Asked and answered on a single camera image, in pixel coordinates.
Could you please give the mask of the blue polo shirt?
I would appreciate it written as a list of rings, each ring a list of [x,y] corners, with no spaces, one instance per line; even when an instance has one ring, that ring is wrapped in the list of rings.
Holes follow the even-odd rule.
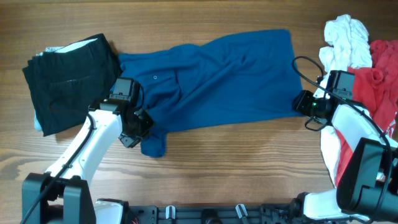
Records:
[[[284,29],[120,54],[122,77],[142,85],[139,103],[154,120],[142,153],[164,156],[168,133],[295,116],[292,102],[302,85],[293,59]]]

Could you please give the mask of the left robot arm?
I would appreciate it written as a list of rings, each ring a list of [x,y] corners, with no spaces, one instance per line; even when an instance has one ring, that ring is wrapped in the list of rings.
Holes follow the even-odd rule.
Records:
[[[22,184],[22,223],[137,223],[125,200],[90,194],[92,178],[115,140],[133,148],[148,137],[154,122],[144,105],[144,88],[118,78],[114,91],[95,100],[67,150],[43,174]]]

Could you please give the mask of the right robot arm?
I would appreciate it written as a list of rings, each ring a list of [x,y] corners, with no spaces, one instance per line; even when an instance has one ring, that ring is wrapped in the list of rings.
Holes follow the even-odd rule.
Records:
[[[310,119],[333,126],[353,150],[335,190],[340,213],[397,222],[393,142],[368,116],[363,104],[353,100],[353,87],[354,74],[333,70],[323,88],[328,98],[315,98],[303,90],[292,106]]]

